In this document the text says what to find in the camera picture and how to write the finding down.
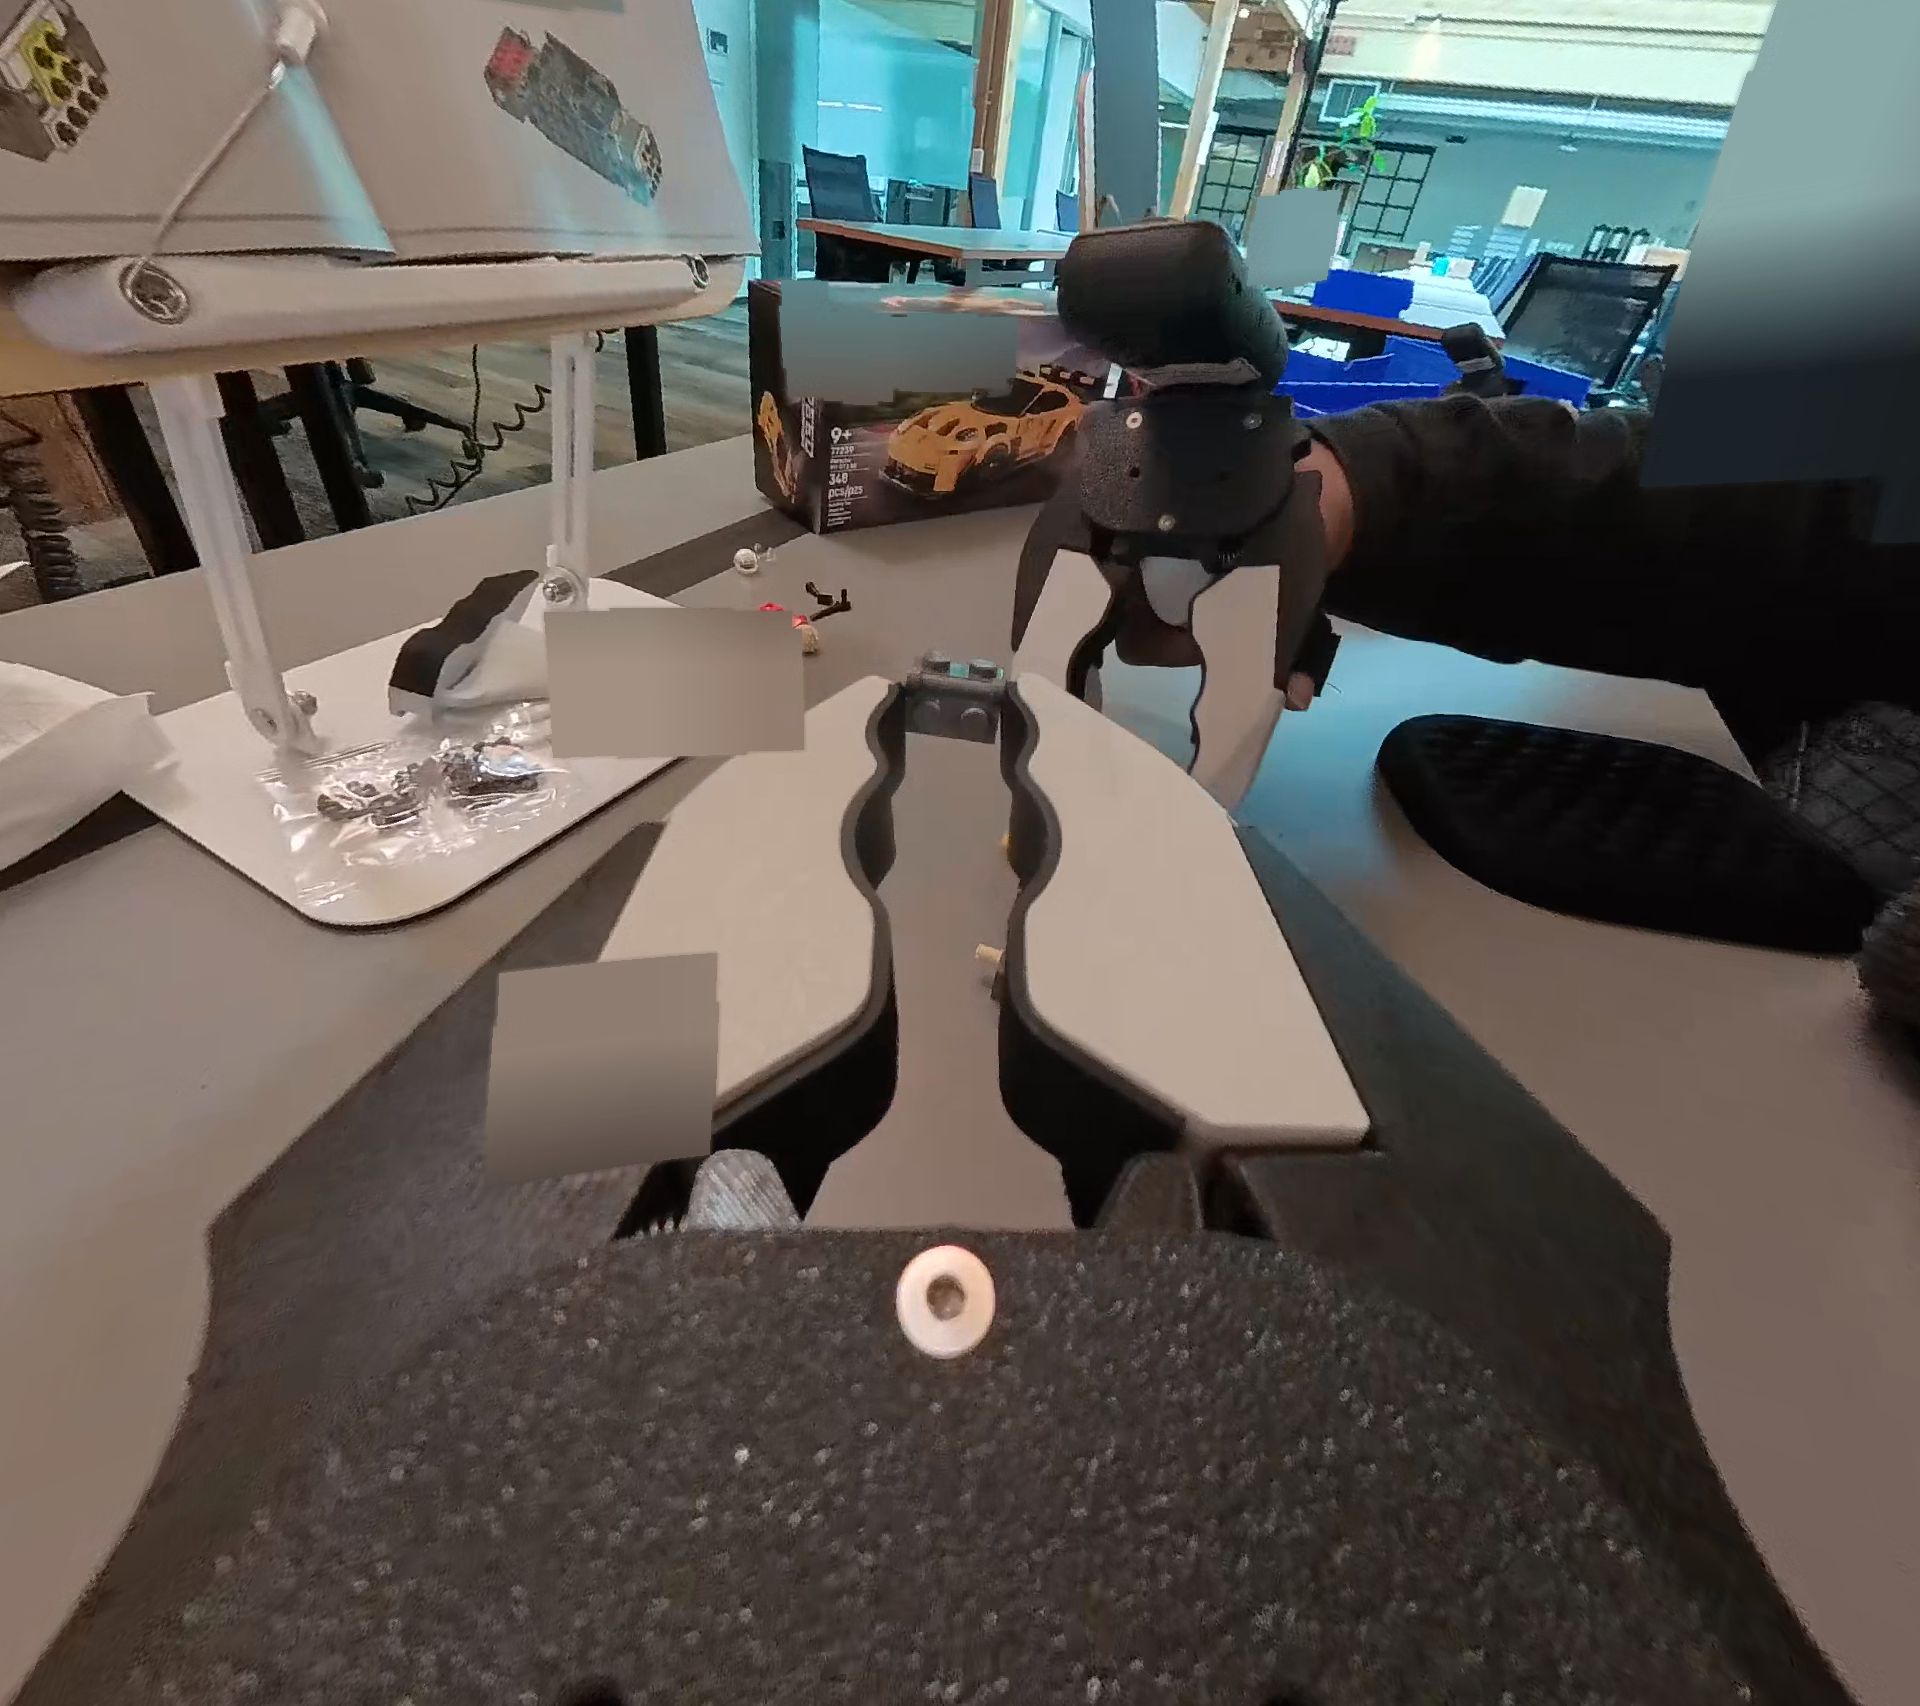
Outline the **grey instruction booklet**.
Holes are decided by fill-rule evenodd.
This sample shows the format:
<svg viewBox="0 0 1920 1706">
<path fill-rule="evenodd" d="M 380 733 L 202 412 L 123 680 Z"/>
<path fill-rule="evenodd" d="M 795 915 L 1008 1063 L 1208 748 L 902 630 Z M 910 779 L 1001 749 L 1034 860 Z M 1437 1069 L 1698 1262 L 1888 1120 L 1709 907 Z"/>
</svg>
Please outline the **grey instruction booklet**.
<svg viewBox="0 0 1920 1706">
<path fill-rule="evenodd" d="M 6 265 L 746 258 L 692 0 L 6 0 Z"/>
</svg>

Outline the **small grey toy brick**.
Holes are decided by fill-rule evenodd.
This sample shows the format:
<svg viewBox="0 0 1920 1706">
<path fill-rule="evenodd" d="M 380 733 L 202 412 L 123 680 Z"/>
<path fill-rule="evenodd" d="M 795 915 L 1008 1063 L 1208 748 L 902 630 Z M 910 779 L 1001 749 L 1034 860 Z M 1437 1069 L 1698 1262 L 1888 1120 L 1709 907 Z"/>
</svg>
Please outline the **small grey toy brick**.
<svg viewBox="0 0 1920 1706">
<path fill-rule="evenodd" d="M 902 682 L 906 733 L 996 745 L 1006 675 L 991 660 L 927 652 Z"/>
</svg>

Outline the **person's dark fleece jacket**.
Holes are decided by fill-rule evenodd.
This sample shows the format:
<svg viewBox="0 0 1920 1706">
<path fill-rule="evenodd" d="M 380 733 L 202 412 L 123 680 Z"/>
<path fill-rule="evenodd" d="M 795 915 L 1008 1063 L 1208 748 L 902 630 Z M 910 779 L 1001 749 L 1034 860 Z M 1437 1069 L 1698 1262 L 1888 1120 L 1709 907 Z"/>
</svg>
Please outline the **person's dark fleece jacket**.
<svg viewBox="0 0 1920 1706">
<path fill-rule="evenodd" d="M 1917 714 L 1864 703 L 1796 729 L 1761 762 L 1766 790 L 1882 898 L 1858 975 L 1887 1027 L 1917 1043 Z"/>
</svg>

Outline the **white document stand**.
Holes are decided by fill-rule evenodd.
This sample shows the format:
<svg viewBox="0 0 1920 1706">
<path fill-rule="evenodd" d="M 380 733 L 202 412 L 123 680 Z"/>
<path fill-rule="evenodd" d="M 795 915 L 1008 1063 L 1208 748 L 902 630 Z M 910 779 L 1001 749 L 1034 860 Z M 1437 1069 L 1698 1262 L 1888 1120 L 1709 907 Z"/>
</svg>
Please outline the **white document stand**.
<svg viewBox="0 0 1920 1706">
<path fill-rule="evenodd" d="M 550 751 L 584 779 L 584 806 L 565 825 L 493 853 L 460 853 L 443 864 L 350 876 L 345 887 L 300 887 L 294 855 L 270 815 L 259 777 L 285 762 L 326 758 L 399 735 L 411 718 L 389 710 L 389 682 L 408 636 L 350 647 L 300 670 L 292 685 L 275 660 L 268 618 L 253 585 L 253 544 L 242 497 L 229 462 L 225 407 L 210 373 L 167 373 L 151 386 L 162 445 L 179 486 L 179 506 L 199 556 L 229 691 L 157 720 L 173 763 L 127 792 L 170 830 L 231 871 L 296 910 L 303 918 L 350 930 L 402 926 L 460 903 L 517 860 L 610 808 L 669 758 L 561 757 L 586 737 L 589 694 L 614 691 L 616 668 L 640 665 L 643 642 L 694 638 L 688 617 L 648 592 L 593 578 L 589 489 L 594 477 L 594 330 L 614 317 L 645 315 L 676 326 L 723 311 L 743 291 L 744 262 L 692 253 L 517 258 L 493 265 L 345 265 L 322 258 L 167 258 L 170 236 L 191 197 L 253 130 L 288 74 L 300 70 L 328 34 L 320 0 L 270 0 L 263 30 L 263 74 L 207 157 L 197 164 L 155 236 L 131 258 L 100 270 L 39 275 L 12 298 L 19 317 L 52 344 L 59 326 L 86 321 L 75 344 L 145 344 L 177 332 L 188 350 L 220 350 L 253 365 L 270 326 L 294 328 L 296 342 L 315 326 L 345 322 L 368 332 L 390 315 L 451 326 L 528 326 L 544 303 L 562 326 L 549 344 L 550 496 L 542 589 L 527 614 L 544 625 L 549 655 Z"/>
</svg>

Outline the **person's right hand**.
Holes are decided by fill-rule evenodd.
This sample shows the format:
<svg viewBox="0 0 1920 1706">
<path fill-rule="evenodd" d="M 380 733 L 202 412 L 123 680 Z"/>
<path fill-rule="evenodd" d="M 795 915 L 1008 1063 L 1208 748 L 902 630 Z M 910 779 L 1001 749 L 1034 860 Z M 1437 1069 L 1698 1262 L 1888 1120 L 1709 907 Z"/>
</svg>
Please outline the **person's right hand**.
<svg viewBox="0 0 1920 1706">
<path fill-rule="evenodd" d="M 1288 658 L 1282 710 L 1310 710 L 1327 688 L 1342 638 L 1327 614 L 1327 589 L 1356 542 L 1356 496 L 1330 441 L 1310 436 L 1294 458 L 1294 500 L 1314 504 L 1314 539 L 1298 539 L 1280 568 L 1282 614 L 1299 614 L 1302 632 Z"/>
</svg>

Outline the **wooden office table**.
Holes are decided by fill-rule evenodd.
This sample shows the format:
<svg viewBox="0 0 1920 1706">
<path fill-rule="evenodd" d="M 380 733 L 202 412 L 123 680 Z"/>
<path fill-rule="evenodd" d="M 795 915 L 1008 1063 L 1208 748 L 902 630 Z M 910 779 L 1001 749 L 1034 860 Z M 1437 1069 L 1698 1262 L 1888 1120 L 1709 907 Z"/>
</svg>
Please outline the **wooden office table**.
<svg viewBox="0 0 1920 1706">
<path fill-rule="evenodd" d="M 970 225 L 857 224 L 806 216 L 795 229 L 816 239 L 817 262 L 842 265 L 888 259 L 888 275 L 904 265 L 911 285 L 922 267 L 956 287 L 1050 287 L 1057 262 L 1077 233 L 1003 231 Z"/>
</svg>

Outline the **black mesh pad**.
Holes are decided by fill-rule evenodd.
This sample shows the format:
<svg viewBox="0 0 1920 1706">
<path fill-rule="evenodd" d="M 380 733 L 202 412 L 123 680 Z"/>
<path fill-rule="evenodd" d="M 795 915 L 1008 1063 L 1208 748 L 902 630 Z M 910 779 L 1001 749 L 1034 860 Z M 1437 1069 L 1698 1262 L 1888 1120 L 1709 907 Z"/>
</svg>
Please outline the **black mesh pad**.
<svg viewBox="0 0 1920 1706">
<path fill-rule="evenodd" d="M 1845 957 L 1885 905 L 1761 786 L 1663 745 L 1437 714 L 1377 773 L 1437 858 L 1562 917 Z"/>
</svg>

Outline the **person's right forearm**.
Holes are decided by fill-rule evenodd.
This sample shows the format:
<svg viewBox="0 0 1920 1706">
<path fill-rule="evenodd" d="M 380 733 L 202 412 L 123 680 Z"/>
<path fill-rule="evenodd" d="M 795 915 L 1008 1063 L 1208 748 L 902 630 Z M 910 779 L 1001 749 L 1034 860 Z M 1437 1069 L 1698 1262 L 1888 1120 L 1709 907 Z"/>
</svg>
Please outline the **person's right forearm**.
<svg viewBox="0 0 1920 1706">
<path fill-rule="evenodd" d="M 1799 723 L 1917 706 L 1916 545 L 1866 488 L 1651 489 L 1650 422 L 1550 397 L 1321 418 L 1356 496 L 1333 618 L 1502 665 L 1703 691 L 1748 757 Z"/>
</svg>

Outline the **grey desk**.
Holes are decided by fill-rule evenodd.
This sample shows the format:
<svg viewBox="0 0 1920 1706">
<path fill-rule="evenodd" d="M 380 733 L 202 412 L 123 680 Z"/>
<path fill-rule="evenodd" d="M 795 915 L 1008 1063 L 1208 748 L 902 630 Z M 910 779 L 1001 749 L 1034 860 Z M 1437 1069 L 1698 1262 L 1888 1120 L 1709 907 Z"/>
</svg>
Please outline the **grey desk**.
<svg viewBox="0 0 1920 1706">
<path fill-rule="evenodd" d="M 794 544 L 806 703 L 1006 655 L 1031 516 Z M 481 1170 L 496 1014 L 612 984 L 699 773 L 386 930 L 87 832 L 6 891 L 6 1701 L 1916 1701 L 1916 1048 L 1851 961 L 1458 872 L 1377 773 L 1428 714 L 1726 745 L 1343 641 L 1236 834 L 1353 1149 L 1191 1144 L 996 1003 L 1019 803 L 902 740 L 806 1231 Z"/>
</svg>

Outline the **green potted plant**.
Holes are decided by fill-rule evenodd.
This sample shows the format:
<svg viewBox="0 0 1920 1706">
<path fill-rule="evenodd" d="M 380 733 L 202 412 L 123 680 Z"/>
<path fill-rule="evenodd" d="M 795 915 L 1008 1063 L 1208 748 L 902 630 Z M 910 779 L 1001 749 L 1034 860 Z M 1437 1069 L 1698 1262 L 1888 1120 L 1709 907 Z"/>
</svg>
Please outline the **green potted plant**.
<svg viewBox="0 0 1920 1706">
<path fill-rule="evenodd" d="M 1379 92 L 1367 92 L 1356 110 L 1330 122 L 1323 134 L 1302 166 L 1298 184 L 1337 189 L 1343 182 L 1366 179 L 1379 145 Z"/>
</svg>

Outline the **black office chairs row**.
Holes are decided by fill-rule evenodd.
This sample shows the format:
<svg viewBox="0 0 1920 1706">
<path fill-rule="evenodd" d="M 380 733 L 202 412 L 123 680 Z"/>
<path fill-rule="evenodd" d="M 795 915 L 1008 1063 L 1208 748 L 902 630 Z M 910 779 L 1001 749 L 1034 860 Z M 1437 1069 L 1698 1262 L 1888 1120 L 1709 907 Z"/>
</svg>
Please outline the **black office chairs row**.
<svg viewBox="0 0 1920 1706">
<path fill-rule="evenodd" d="M 988 197 L 991 182 L 977 179 L 968 189 L 899 177 L 874 182 L 864 156 L 802 145 L 801 157 L 806 201 L 817 220 L 984 229 L 984 213 L 999 208 Z"/>
</svg>

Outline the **black mesh office chair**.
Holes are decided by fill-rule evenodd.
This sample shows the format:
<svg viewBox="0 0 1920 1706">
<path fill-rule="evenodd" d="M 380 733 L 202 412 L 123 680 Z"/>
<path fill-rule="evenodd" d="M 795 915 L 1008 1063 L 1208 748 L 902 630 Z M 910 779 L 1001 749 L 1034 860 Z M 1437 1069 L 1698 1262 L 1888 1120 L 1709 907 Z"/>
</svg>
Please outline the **black mesh office chair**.
<svg viewBox="0 0 1920 1706">
<path fill-rule="evenodd" d="M 1610 391 L 1674 281 L 1670 262 L 1532 254 L 1502 317 L 1505 355 Z"/>
</svg>

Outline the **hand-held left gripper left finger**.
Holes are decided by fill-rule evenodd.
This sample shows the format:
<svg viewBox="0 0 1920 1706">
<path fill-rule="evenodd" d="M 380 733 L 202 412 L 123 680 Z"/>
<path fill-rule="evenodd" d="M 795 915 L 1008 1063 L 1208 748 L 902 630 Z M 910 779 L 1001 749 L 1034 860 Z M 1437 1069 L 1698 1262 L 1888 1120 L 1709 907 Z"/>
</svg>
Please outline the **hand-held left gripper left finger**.
<svg viewBox="0 0 1920 1706">
<path fill-rule="evenodd" d="M 662 825 L 601 963 L 715 957 L 715 1127 L 859 1048 L 893 990 L 902 686 L 806 714 L 801 749 L 727 758 Z"/>
</svg>

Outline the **white paper bag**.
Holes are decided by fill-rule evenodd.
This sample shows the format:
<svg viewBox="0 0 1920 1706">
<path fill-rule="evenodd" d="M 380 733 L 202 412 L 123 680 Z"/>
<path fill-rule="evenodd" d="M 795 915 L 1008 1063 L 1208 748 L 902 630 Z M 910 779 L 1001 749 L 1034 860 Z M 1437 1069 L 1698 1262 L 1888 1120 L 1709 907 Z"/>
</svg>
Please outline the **white paper bag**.
<svg viewBox="0 0 1920 1706">
<path fill-rule="evenodd" d="M 3 871 L 173 763 L 151 694 L 3 665 Z"/>
</svg>

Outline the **clear bag of dark pieces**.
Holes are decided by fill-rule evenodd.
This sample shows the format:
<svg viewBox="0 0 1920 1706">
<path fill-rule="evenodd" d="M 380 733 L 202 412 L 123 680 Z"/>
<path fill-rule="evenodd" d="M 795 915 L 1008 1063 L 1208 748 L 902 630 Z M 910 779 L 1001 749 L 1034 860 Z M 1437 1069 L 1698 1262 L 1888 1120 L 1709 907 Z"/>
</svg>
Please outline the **clear bag of dark pieces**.
<svg viewBox="0 0 1920 1706">
<path fill-rule="evenodd" d="M 555 758 L 549 709 L 411 718 L 390 740 L 285 762 L 259 779 L 300 887 L 493 853 L 565 825 L 584 779 Z"/>
</svg>

